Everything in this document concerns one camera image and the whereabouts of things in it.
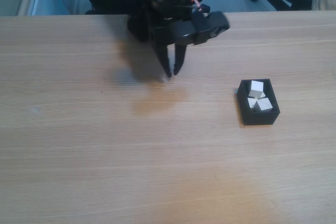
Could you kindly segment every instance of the white cube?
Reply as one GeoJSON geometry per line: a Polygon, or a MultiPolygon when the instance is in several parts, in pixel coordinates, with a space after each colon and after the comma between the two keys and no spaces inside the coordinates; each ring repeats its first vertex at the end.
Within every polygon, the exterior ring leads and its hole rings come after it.
{"type": "Polygon", "coordinates": [[[248,99],[248,104],[250,105],[251,109],[254,109],[254,106],[256,105],[256,102],[258,101],[255,98],[247,98],[248,99]]]}
{"type": "Polygon", "coordinates": [[[259,99],[264,92],[264,83],[260,81],[252,81],[251,82],[251,91],[248,95],[249,97],[253,97],[259,99]]]}
{"type": "Polygon", "coordinates": [[[258,112],[269,112],[273,109],[273,106],[268,98],[263,98],[263,99],[257,100],[254,108],[258,112]]]}

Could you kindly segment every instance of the wooden table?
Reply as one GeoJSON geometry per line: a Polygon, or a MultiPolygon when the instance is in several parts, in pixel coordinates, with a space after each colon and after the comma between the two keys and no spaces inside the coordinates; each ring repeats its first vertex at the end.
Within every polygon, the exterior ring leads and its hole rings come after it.
{"type": "Polygon", "coordinates": [[[336,12],[227,16],[171,81],[125,17],[1,18],[0,223],[335,224],[336,12]]]}

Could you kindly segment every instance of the black box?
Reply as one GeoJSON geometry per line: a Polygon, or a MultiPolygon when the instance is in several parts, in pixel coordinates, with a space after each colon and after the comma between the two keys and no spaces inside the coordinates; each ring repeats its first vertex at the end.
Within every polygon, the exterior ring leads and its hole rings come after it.
{"type": "Polygon", "coordinates": [[[280,114],[270,79],[242,80],[237,92],[237,98],[245,125],[274,124],[276,118],[280,114]],[[251,90],[251,81],[260,81],[264,83],[264,93],[273,106],[273,109],[270,112],[256,112],[251,110],[247,100],[251,90]]]}

